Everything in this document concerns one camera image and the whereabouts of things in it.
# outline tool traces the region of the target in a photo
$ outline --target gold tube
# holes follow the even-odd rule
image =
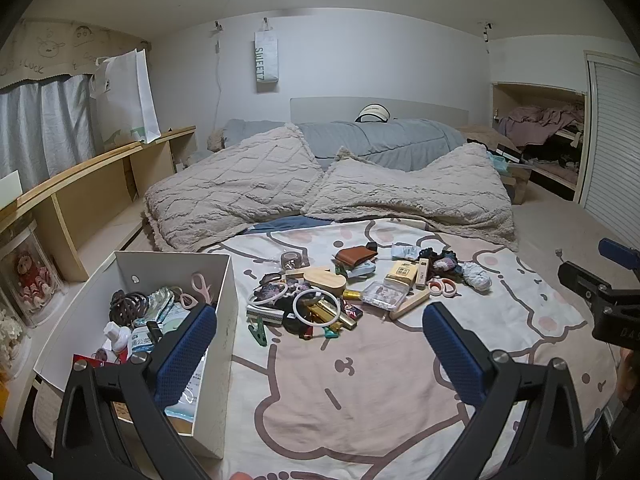
[[[360,291],[359,290],[345,290],[342,293],[342,298],[344,300],[360,301]]]
[[[335,316],[335,305],[327,300],[318,301],[318,305],[322,307],[323,310],[327,311],[331,317],[329,319],[333,319]],[[354,319],[351,319],[347,314],[344,313],[343,310],[340,311],[340,317],[338,318],[340,322],[344,325],[347,330],[353,330],[356,328],[358,322]]]
[[[308,306],[307,308],[311,311],[312,314],[318,316],[323,323],[331,321],[335,316],[335,312],[333,314],[329,314],[324,308],[320,306],[320,303],[321,301],[318,301],[318,303],[316,303],[315,305]],[[338,330],[342,328],[342,323],[336,321],[335,323],[329,325],[329,328],[337,333]]]

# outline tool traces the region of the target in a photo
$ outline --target teddy bear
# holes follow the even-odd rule
[[[16,258],[15,270],[20,280],[22,300],[36,309],[43,307],[51,296],[51,276],[46,266],[39,267],[29,251],[21,251]]]

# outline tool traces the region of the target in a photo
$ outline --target clear plastic case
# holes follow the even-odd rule
[[[28,326],[37,326],[62,303],[66,284],[35,235],[36,221],[0,248],[0,273]]]
[[[31,338],[22,320],[0,290],[0,378],[10,381],[24,367]]]
[[[409,285],[385,279],[383,283],[371,283],[362,291],[360,297],[364,303],[369,303],[384,310],[395,310],[402,303],[410,289]]]

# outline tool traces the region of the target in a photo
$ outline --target white wall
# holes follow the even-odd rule
[[[258,92],[254,32],[269,17],[278,35],[280,81]],[[213,22],[152,42],[150,80],[161,129],[196,124],[201,148],[214,129],[220,40],[222,97],[216,126],[231,118],[287,121],[289,100],[375,96],[469,111],[488,123],[489,57],[481,38],[417,18],[357,9],[265,12]]]
[[[588,90],[584,51],[639,60],[630,43],[592,36],[519,36],[490,42],[493,82]]]

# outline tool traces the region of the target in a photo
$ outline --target louvered door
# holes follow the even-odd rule
[[[580,203],[640,248],[640,68],[588,54],[590,145]]]

